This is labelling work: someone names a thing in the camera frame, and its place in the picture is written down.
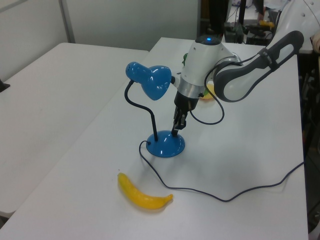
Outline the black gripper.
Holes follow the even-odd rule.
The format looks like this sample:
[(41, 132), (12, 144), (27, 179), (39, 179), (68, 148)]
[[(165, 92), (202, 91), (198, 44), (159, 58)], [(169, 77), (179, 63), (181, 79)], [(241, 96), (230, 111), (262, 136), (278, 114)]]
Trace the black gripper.
[(173, 127), (171, 130), (173, 137), (178, 135), (178, 131), (180, 129), (184, 129), (186, 127), (188, 112), (196, 108), (198, 101), (199, 98), (190, 98), (184, 96), (178, 91), (176, 92), (174, 99), (174, 104), (176, 107), (173, 116)]

